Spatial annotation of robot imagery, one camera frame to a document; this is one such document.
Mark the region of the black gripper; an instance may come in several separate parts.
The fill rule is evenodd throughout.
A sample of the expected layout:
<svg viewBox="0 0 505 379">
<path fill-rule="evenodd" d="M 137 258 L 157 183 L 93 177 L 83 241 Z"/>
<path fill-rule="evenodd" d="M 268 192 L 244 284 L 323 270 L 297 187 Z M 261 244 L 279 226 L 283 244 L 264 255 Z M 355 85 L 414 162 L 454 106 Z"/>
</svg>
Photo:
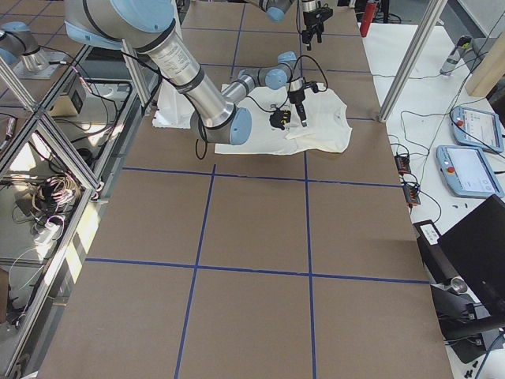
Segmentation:
<svg viewBox="0 0 505 379">
<path fill-rule="evenodd" d="M 303 101 L 305 100 L 305 79 L 298 78 L 291 81 L 287 87 L 287 95 L 290 103 L 295 106 L 301 125 L 306 127 L 307 116 L 303 105 Z"/>
<path fill-rule="evenodd" d="M 324 22 L 333 16 L 333 9 L 327 3 L 302 3 L 302 16 L 305 29 L 301 31 L 302 43 L 308 51 L 312 50 L 312 38 L 322 43 Z"/>
</svg>

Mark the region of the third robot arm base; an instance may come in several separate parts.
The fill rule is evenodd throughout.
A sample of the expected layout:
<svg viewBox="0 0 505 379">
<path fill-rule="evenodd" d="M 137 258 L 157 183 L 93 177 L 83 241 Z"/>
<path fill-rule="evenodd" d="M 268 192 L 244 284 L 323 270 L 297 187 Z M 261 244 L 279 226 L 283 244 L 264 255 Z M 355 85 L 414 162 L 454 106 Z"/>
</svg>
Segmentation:
<svg viewBox="0 0 505 379">
<path fill-rule="evenodd" d="M 42 48 L 23 22 L 1 25 L 1 57 L 21 79 L 49 80 L 67 54 Z"/>
</svg>

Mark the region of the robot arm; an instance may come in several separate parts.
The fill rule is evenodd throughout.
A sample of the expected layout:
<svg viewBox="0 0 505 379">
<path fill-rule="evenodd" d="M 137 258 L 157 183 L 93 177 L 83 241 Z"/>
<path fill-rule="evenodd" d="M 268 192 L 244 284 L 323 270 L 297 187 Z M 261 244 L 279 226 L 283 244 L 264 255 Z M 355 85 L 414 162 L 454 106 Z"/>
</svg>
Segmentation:
<svg viewBox="0 0 505 379">
<path fill-rule="evenodd" d="M 192 104 L 191 128 L 202 141 L 244 144 L 253 122 L 249 110 L 238 103 L 257 87 L 286 88 L 301 124 L 307 124 L 305 81 L 294 52 L 280 54 L 277 66 L 242 71 L 219 91 L 177 34 L 170 1 L 67 1 L 65 27 L 79 43 L 110 50 L 129 43 L 136 52 L 148 55 L 162 78 Z"/>
<path fill-rule="evenodd" d="M 334 10 L 327 4 L 317 0 L 246 0 L 256 8 L 267 14 L 274 22 L 284 19 L 293 4 L 296 5 L 295 24 L 297 34 L 308 51 L 312 50 L 312 39 L 317 43 L 323 42 L 324 23 L 329 20 Z"/>
</svg>

